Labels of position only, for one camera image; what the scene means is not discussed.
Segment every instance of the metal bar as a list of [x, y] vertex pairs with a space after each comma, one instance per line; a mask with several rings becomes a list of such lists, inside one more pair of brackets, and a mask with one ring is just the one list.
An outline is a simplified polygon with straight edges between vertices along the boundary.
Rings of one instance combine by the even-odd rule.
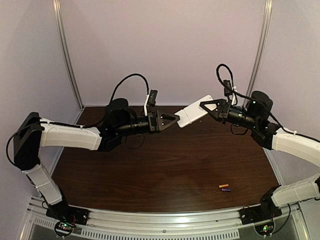
[[34, 224], [35, 216], [32, 213], [26, 212], [25, 219], [22, 223], [22, 229], [20, 235], [18, 236], [19, 240], [28, 240], [30, 239], [30, 234], [32, 231], [32, 226]]
[[[251, 96], [251, 93], [253, 92], [253, 89], [254, 89], [254, 86], [255, 86], [255, 83], [257, 80], [260, 64], [261, 64], [262, 57], [263, 57], [263, 52], [266, 47], [266, 42], [267, 42], [267, 38], [268, 38], [271, 16], [272, 16], [272, 0], [266, 0], [264, 14], [263, 14], [263, 20], [262, 20], [262, 26], [261, 26], [261, 32], [260, 32], [260, 39], [259, 39], [258, 48], [257, 48], [256, 55], [255, 55], [255, 61], [254, 61], [254, 65], [253, 65], [253, 69], [252, 69], [252, 73], [251, 73], [251, 77], [250, 77], [249, 86], [246, 91], [246, 95], [248, 97]], [[247, 103], [248, 103], [248, 100], [245, 99], [243, 102], [243, 106], [245, 107], [247, 105]]]
[[296, 214], [292, 215], [293, 222], [295, 225], [295, 229], [298, 233], [300, 240], [310, 240], [310, 234], [308, 232], [308, 228], [306, 225], [306, 221], [304, 215], [301, 211], [297, 212]]
[[59, 33], [59, 38], [60, 38], [60, 43], [61, 43], [61, 48], [62, 48], [63, 59], [64, 59], [66, 71], [68, 73], [71, 88], [72, 88], [76, 103], [78, 105], [78, 108], [80, 110], [82, 110], [84, 108], [84, 105], [81, 100], [81, 96], [79, 93], [79, 89], [78, 89], [75, 74], [74, 74], [74, 70], [73, 70], [73, 67], [71, 64], [71, 59], [70, 59], [68, 45], [67, 45], [67, 39], [66, 39], [66, 33], [65, 33], [64, 23], [63, 23], [63, 18], [62, 18], [60, 0], [53, 0], [53, 8], [54, 8], [54, 14], [55, 14], [56, 24], [57, 24], [57, 28], [58, 28], [58, 33]]
[[271, 153], [271, 150], [263, 148], [263, 151], [264, 151], [264, 153], [266, 155], [266, 158], [269, 160], [269, 163], [270, 163], [270, 165], [271, 165], [271, 167], [273, 169], [274, 175], [275, 175], [278, 183], [280, 185], [286, 185], [285, 181], [284, 181], [284, 179], [283, 179], [283, 177], [281, 175], [281, 172], [280, 172], [280, 170], [278, 168], [276, 160], [275, 160], [274, 156]]

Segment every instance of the black cable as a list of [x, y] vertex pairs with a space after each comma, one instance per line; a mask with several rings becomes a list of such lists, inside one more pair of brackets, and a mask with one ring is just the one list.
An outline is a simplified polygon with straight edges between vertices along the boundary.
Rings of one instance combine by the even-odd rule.
[[146, 94], [147, 94], [147, 95], [149, 94], [149, 84], [148, 84], [147, 79], [146, 79], [144, 76], [142, 76], [141, 74], [139, 74], [139, 73], [132, 73], [132, 74], [126, 76], [124, 79], [122, 79], [122, 80], [115, 86], [115, 89], [113, 90], [113, 93], [112, 93], [112, 96], [111, 96], [111, 99], [110, 99], [109, 104], [110, 104], [110, 103], [112, 102], [112, 100], [114, 99], [118, 87], [120, 87], [120, 85], [121, 85], [125, 80], [127, 80], [128, 78], [131, 78], [131, 77], [133, 77], [133, 76], [138, 76], [138, 77], [140, 77], [140, 78], [142, 78], [142, 79], [144, 80], [145, 86], [146, 86]]
[[[234, 87], [235, 87], [234, 76], [231, 76], [231, 84], [232, 84], [232, 90], [234, 90]], [[237, 95], [235, 94], [234, 97], [235, 97], [235, 104], [234, 105], [238, 105]]]
[[49, 209], [48, 207], [45, 207], [45, 206], [44, 206], [44, 203], [47, 204], [46, 201], [43, 201], [43, 202], [41, 203], [41, 206], [42, 206], [44, 209]]
[[290, 218], [290, 215], [291, 215], [291, 207], [290, 207], [290, 204], [288, 204], [288, 207], [289, 207], [289, 214], [288, 214], [288, 217], [286, 218], [286, 220], [284, 221], [284, 223], [282, 224], [282, 226], [276, 230], [275, 232], [272, 233], [272, 235], [278, 233], [281, 229], [284, 228], [284, 226], [286, 225], [286, 223], [288, 222], [289, 218]]
[[254, 99], [254, 98], [252, 98], [252, 97], [249, 97], [249, 96], [246, 96], [246, 95], [243, 95], [243, 94], [240, 94], [240, 93], [234, 91], [233, 89], [229, 88], [226, 84], [224, 84], [224, 82], [223, 82], [223, 81], [221, 80], [221, 78], [220, 78], [219, 69], [220, 69], [221, 67], [225, 67], [225, 68], [229, 71], [229, 74], [230, 74], [230, 77], [231, 77], [231, 81], [233, 81], [234, 76], [233, 76], [230, 68], [229, 68], [227, 65], [225, 65], [224, 63], [219, 64], [215, 71], [216, 71], [216, 76], [217, 76], [219, 82], [222, 84], [222, 86], [224, 86], [224, 87], [225, 87], [226, 89], [228, 89], [230, 92], [232, 92], [233, 94], [235, 94], [235, 95], [237, 95], [237, 96], [239, 96], [239, 97], [241, 97], [241, 98], [244, 98], [244, 99], [247, 99], [247, 100], [250, 100], [250, 101], [256, 101], [256, 102], [260, 103], [260, 104], [263, 106], [263, 108], [270, 114], [270, 117], [271, 117], [271, 118], [280, 126], [280, 128], [281, 128], [284, 132], [286, 132], [287, 134], [297, 135], [297, 136], [304, 137], [304, 138], [307, 138], [307, 139], [310, 139], [310, 140], [313, 140], [313, 141], [316, 141], [316, 142], [320, 143], [320, 140], [318, 140], [318, 139], [316, 139], [316, 138], [314, 138], [314, 137], [307, 136], [307, 135], [304, 135], [304, 134], [301, 134], [301, 133], [296, 133], [296, 134], [295, 134], [295, 133], [292, 132], [292, 131], [286, 130], [286, 129], [284, 128], [284, 126], [278, 121], [278, 119], [272, 114], [272, 112], [271, 112], [260, 100]]
[[6, 146], [5, 146], [5, 154], [6, 154], [6, 158], [9, 160], [9, 162], [16, 167], [15, 163], [11, 160], [10, 156], [9, 156], [9, 144], [11, 142], [11, 140], [20, 132], [22, 132], [25, 129], [30, 128], [31, 126], [35, 125], [35, 124], [45, 124], [47, 123], [46, 121], [37, 121], [34, 123], [31, 123], [29, 125], [24, 126], [23, 128], [19, 129], [18, 131], [16, 131], [14, 134], [11, 135], [11, 137], [9, 137], [8, 141], [6, 142]]
[[134, 149], [139, 149], [139, 148], [141, 148], [141, 147], [144, 145], [144, 143], [145, 143], [145, 136], [142, 136], [142, 137], [143, 137], [143, 139], [142, 139], [142, 142], [141, 142], [141, 144], [140, 144], [139, 146], [136, 146], [136, 147], [128, 146], [128, 143], [127, 143], [128, 136], [125, 136], [124, 143], [125, 143], [125, 145], [127, 146], [128, 149], [132, 149], [132, 150], [134, 150]]
[[[128, 78], [131, 78], [131, 77], [133, 77], [133, 76], [138, 76], [138, 77], [140, 77], [140, 78], [142, 78], [142, 79], [144, 80], [145, 86], [146, 86], [146, 94], [147, 94], [147, 95], [149, 94], [149, 83], [148, 83], [148, 80], [147, 80], [143, 75], [141, 75], [141, 74], [139, 74], [139, 73], [132, 73], [132, 74], [126, 76], [124, 79], [122, 79], [122, 80], [115, 86], [109, 104], [113, 101], [118, 87], [120, 87], [120, 85], [121, 85], [125, 80], [127, 80]], [[83, 128], [84, 128], [84, 129], [88, 129], [88, 128], [96, 127], [96, 126], [98, 126], [99, 124], [101, 124], [105, 119], [106, 119], [106, 115], [104, 115], [103, 118], [100, 119], [98, 122], [96, 122], [96, 123], [94, 123], [94, 124], [90, 124], [90, 125], [83, 126]]]
[[244, 135], [247, 134], [247, 132], [248, 132], [248, 130], [249, 130], [249, 128], [247, 128], [244, 132], [234, 133], [234, 131], [233, 131], [233, 129], [232, 129], [233, 126], [235, 126], [235, 125], [234, 125], [234, 124], [231, 124], [231, 125], [230, 125], [230, 131], [231, 131], [231, 133], [232, 133], [233, 135], [244, 136]]

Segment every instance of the white wall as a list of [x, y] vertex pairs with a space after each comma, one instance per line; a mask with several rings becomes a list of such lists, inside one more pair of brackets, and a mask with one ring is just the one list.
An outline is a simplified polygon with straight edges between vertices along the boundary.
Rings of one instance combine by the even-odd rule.
[[[135, 72], [159, 91], [158, 105], [186, 105], [207, 94], [223, 97], [216, 77], [220, 63], [231, 67], [236, 86], [246, 93], [265, 1], [68, 0], [61, 8], [86, 106], [107, 104], [116, 84]], [[116, 96], [141, 105], [145, 89], [136, 77]]]
[[[291, 130], [320, 139], [320, 2], [273, 1], [266, 50], [256, 90], [273, 100], [272, 112]], [[311, 163], [272, 152], [283, 183], [290, 184], [317, 172]], [[304, 216], [312, 239], [320, 239], [320, 203], [307, 201]]]
[[[74, 122], [79, 110], [63, 60], [52, 0], [0, 0], [0, 33], [0, 239], [11, 240], [18, 236], [34, 190], [26, 176], [7, 161], [7, 139], [32, 111], [52, 120]], [[41, 151], [48, 169], [57, 150]]]

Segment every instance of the small orange object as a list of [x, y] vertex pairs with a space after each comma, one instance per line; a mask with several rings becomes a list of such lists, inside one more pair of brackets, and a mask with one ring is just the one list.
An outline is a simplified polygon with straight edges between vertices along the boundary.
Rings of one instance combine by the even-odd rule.
[[219, 185], [219, 188], [222, 189], [222, 188], [227, 188], [229, 187], [229, 184], [224, 184], [224, 185]]

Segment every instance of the wooden tabletop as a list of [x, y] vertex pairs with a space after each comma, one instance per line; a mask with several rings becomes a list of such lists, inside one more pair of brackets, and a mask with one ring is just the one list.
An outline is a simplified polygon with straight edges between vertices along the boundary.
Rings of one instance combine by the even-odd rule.
[[[175, 113], [183, 107], [160, 106]], [[134, 108], [141, 112], [141, 107]], [[92, 124], [103, 107], [86, 107], [78, 123]], [[129, 147], [143, 137], [130, 136]], [[111, 152], [65, 148], [53, 174], [71, 205], [126, 212], [194, 212], [257, 204], [275, 174], [250, 137], [209, 116], [146, 135], [138, 149], [124, 140]], [[231, 192], [218, 185], [229, 184]]]

